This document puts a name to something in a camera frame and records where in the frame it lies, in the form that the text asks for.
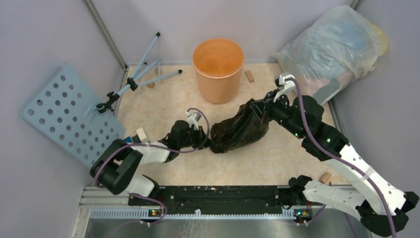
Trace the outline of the black trash bag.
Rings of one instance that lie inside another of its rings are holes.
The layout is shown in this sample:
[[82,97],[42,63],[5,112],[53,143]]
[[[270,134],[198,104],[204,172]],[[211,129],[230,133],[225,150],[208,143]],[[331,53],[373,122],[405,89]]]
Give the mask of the black trash bag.
[[269,125],[267,122],[261,122],[251,108],[251,103],[254,101],[250,99],[239,107],[234,117],[215,123],[211,127],[210,150],[213,153],[227,153],[248,146],[266,135]]

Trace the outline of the large translucent trash bag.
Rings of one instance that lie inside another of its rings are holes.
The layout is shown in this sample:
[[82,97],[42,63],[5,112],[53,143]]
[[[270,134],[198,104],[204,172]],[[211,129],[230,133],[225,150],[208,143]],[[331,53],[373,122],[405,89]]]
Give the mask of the large translucent trash bag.
[[348,5],[326,11],[298,37],[272,54],[301,92],[323,105],[376,68],[388,49],[382,29]]

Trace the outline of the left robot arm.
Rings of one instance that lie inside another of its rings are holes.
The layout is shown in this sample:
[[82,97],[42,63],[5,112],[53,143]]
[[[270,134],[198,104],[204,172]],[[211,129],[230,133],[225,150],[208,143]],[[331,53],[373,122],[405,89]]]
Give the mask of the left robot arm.
[[163,139],[144,146],[114,140],[92,165],[90,175],[114,195],[135,193],[144,203],[153,205],[159,197],[158,183],[146,175],[135,175],[138,166],[171,162],[180,149],[202,150],[210,146],[211,140],[201,126],[177,120]]

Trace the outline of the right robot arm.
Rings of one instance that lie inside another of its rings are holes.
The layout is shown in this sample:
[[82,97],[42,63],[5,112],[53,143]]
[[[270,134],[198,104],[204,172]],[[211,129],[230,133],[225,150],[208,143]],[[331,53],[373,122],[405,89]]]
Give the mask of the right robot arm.
[[377,173],[339,130],[322,121],[324,108],[314,98],[304,95],[290,103],[287,96],[276,98],[275,94],[271,91],[252,103],[260,121],[275,121],[301,139],[309,154],[334,168],[354,188],[350,192],[299,176],[289,181],[292,201],[324,204],[353,216],[378,236],[395,237],[406,226],[407,213],[419,197],[397,189]]

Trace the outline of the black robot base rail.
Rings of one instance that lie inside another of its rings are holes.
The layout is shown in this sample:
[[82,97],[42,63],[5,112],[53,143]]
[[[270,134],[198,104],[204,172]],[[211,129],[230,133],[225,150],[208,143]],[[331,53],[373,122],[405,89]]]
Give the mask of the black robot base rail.
[[264,215],[281,214],[294,205],[307,205],[303,195],[312,179],[305,175],[290,178],[288,186],[161,186],[150,195],[151,201],[130,196],[130,206],[152,206],[160,202],[169,215]]

